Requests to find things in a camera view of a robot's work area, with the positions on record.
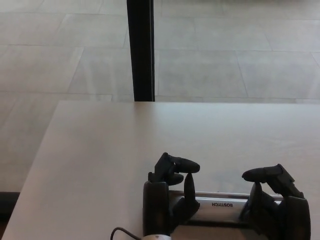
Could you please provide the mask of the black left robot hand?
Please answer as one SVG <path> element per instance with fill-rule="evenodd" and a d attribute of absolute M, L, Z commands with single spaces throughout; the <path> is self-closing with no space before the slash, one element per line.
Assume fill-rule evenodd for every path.
<path fill-rule="evenodd" d="M 176 227 L 190 220 L 200 208 L 192 174 L 200 165 L 164 152 L 148 173 L 143 186 L 142 231 L 144 240 L 170 240 Z M 169 187 L 184 183 L 184 196 L 173 206 Z"/>

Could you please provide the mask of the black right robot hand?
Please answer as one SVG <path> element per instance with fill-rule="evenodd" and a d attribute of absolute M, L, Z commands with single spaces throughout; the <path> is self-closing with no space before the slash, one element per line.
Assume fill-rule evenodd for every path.
<path fill-rule="evenodd" d="M 247 170 L 242 178 L 253 186 L 241 221 L 269 240 L 311 238 L 309 203 L 281 164 Z"/>

